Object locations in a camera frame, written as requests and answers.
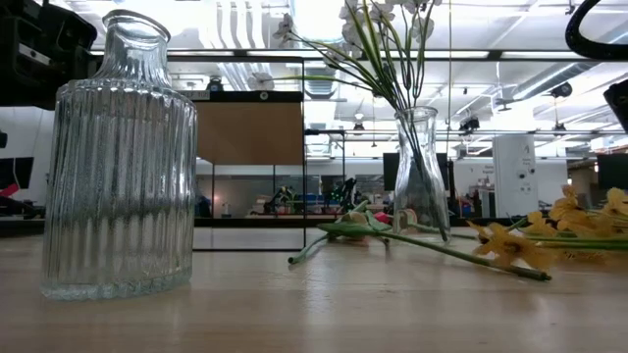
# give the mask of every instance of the wooden panel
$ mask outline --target wooden panel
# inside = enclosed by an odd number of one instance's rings
[[[217,165],[300,165],[300,103],[196,103],[198,156]]]

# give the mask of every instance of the small glass vase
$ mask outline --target small glass vase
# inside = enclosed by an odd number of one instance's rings
[[[447,243],[449,212],[436,158],[436,115],[430,107],[396,112],[399,169],[394,187],[393,230]]]

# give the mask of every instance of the vase neck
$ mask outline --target vase neck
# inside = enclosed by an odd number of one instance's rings
[[[171,87],[167,70],[168,31],[143,15],[125,10],[109,13],[103,63],[94,78],[127,79]]]

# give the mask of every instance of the desk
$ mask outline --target desk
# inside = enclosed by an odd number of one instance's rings
[[[54,302],[37,288],[40,253],[40,236],[0,239],[1,352],[599,353],[628,346],[621,270],[563,268],[536,282],[410,245],[387,252],[379,242],[329,244],[294,267],[286,253],[194,253],[191,283],[172,291]]]

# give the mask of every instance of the glass vase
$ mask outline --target glass vase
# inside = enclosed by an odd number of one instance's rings
[[[59,88],[41,290],[129,297],[191,275],[196,108],[171,88],[170,34],[115,10],[102,66]]]
[[[450,240],[445,185],[436,158],[436,115],[430,107],[396,112],[399,168],[394,186],[393,230],[428,240]]]

